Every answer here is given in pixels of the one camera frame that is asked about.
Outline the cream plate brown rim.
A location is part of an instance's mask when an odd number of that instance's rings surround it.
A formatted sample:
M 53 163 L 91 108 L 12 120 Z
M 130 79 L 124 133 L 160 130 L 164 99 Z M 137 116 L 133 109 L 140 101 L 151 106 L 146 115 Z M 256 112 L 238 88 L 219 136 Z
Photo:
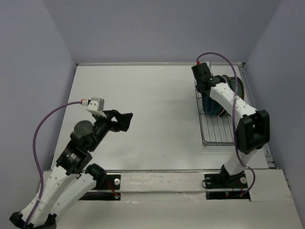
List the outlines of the cream plate brown rim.
M 232 83 L 231 83 L 231 78 L 230 77 L 228 77 L 227 75 L 222 75 L 221 76 L 224 80 L 225 80 L 225 82 L 229 85 L 229 87 L 233 90 L 234 88 L 233 88 L 233 86 L 232 86 Z

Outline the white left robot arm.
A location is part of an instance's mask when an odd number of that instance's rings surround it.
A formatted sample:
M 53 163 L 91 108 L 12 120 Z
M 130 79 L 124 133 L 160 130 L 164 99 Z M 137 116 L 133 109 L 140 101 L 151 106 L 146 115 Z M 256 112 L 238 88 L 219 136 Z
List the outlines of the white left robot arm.
M 98 164 L 89 163 L 91 153 L 109 131 L 126 132 L 132 117 L 132 113 L 109 110 L 103 116 L 94 116 L 94 123 L 79 121 L 38 194 L 22 211 L 14 212 L 10 222 L 20 229 L 56 228 L 65 210 L 89 190 L 104 186 L 107 172 Z

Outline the dark blue leaf plate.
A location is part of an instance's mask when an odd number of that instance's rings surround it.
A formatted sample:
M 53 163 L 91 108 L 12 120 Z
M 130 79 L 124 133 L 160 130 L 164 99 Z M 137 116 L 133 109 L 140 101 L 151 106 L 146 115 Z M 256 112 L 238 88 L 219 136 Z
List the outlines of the dark blue leaf plate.
M 203 112 L 206 115 L 216 116 L 218 111 L 217 102 L 211 99 L 206 94 L 202 95 Z

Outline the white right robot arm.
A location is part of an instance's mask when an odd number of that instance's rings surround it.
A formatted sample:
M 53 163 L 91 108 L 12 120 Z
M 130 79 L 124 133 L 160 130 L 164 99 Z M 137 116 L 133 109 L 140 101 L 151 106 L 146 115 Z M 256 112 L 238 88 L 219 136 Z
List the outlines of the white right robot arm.
M 231 117 L 235 151 L 219 173 L 205 176 L 206 189 L 231 189 L 241 183 L 251 157 L 270 140 L 270 115 L 257 110 L 238 96 L 226 76 L 213 75 L 209 62 L 192 67 L 196 90 L 216 101 Z

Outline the dark teal blossom plate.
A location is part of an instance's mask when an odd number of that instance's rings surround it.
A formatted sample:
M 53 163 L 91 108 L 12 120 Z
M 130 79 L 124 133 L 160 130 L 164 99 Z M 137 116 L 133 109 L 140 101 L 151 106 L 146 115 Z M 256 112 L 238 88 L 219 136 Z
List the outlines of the dark teal blossom plate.
M 244 100 L 245 98 L 244 84 L 240 78 L 237 78 L 237 87 L 238 87 L 237 95 Z

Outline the teal scalloped plate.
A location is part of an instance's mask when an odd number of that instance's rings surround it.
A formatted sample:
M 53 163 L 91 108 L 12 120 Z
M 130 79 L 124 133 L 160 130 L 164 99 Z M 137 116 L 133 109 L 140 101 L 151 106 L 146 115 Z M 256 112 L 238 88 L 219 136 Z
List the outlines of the teal scalloped plate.
M 226 110 L 219 103 L 212 100 L 209 115 L 221 117 L 221 116 L 224 116 L 225 114 L 226 114 Z

